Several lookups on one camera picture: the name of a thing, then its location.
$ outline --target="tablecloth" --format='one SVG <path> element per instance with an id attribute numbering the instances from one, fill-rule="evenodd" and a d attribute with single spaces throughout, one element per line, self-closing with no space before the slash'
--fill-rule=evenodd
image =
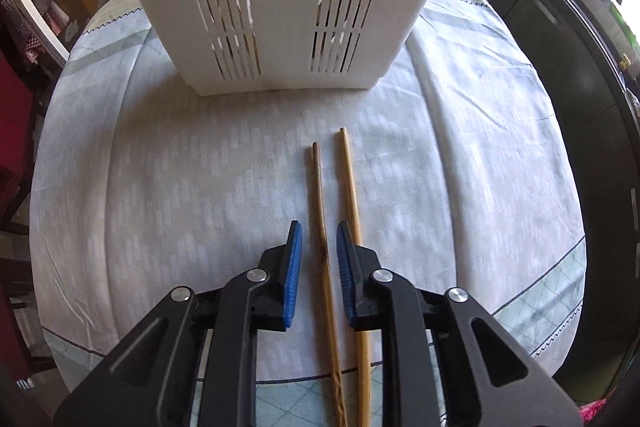
<path id="1" fill-rule="evenodd" d="M 428 0 L 371 90 L 199 97 L 140 7 L 81 36 L 50 103 L 31 196 L 40 320 L 67 384 L 171 288 L 223 285 L 297 219 L 296 316 L 287 333 L 258 337 L 257 378 L 270 382 L 258 386 L 258 425 L 331 422 L 309 147 L 321 143 L 335 230 L 346 215 L 342 126 L 365 246 L 417 287 L 465 287 L 553 373 L 577 327 L 586 250 L 552 103 L 486 0 Z M 353 334 L 335 301 L 348 369 Z M 373 378 L 379 419 L 379 368 Z"/>

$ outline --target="wooden chopstick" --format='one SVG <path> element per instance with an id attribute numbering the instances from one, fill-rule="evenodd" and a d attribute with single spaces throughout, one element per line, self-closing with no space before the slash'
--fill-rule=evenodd
<path id="1" fill-rule="evenodd" d="M 322 265 L 322 300 L 324 301 L 324 320 L 326 322 L 327 341 L 331 360 L 331 380 L 334 388 L 335 415 L 338 427 L 347 427 L 347 415 L 342 393 L 342 374 L 340 372 L 340 351 L 338 333 L 334 316 L 334 296 L 331 288 L 331 270 L 329 265 L 329 246 L 324 223 L 324 201 L 322 199 L 322 167 L 320 163 L 320 144 L 315 142 L 311 149 L 314 163 L 314 181 L 316 186 L 316 223 L 318 226 L 318 251 Z"/>
<path id="2" fill-rule="evenodd" d="M 362 246 L 362 229 L 356 198 L 356 182 L 351 164 L 351 149 L 347 129 L 340 129 L 342 151 L 344 154 L 344 173 L 347 181 L 347 213 L 351 238 L 356 245 Z M 369 427 L 371 418 L 371 354 L 369 349 L 369 331 L 356 332 L 356 350 L 358 354 L 358 427 Z"/>

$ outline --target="white tablecloth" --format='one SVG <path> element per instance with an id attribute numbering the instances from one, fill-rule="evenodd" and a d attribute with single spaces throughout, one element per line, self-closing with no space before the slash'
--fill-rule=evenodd
<path id="1" fill-rule="evenodd" d="M 365 246 L 420 288 L 468 289 L 553 373 L 575 334 L 586 267 L 558 122 L 485 0 L 429 0 L 371 90 L 199 97 L 141 9 L 78 40 L 31 197 L 40 319 L 69 386 L 171 288 L 222 286 L 282 244 L 292 219 L 304 235 L 296 316 L 286 334 L 260 333 L 257 376 L 327 374 L 309 147 L 322 146 L 333 237 L 345 217 L 342 126 Z M 346 369 L 353 335 L 334 269 Z"/>

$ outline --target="slotted vent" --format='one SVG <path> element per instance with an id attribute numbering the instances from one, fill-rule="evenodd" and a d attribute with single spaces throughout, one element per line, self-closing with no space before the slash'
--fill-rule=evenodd
<path id="1" fill-rule="evenodd" d="M 348 73 L 373 0 L 318 0 L 312 73 Z"/>
<path id="2" fill-rule="evenodd" d="M 196 0 L 224 80 L 256 78 L 260 70 L 251 0 Z"/>

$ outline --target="checkered cloth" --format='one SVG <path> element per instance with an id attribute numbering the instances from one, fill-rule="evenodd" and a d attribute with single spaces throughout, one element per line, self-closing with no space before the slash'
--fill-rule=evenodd
<path id="1" fill-rule="evenodd" d="M 69 22 L 66 15 L 53 0 L 31 0 L 42 15 L 54 35 L 60 35 Z M 4 18 L 15 44 L 24 58 L 33 64 L 38 62 L 38 56 L 46 53 L 39 38 L 33 33 L 31 25 L 20 12 L 14 0 L 0 0 L 0 14 Z"/>

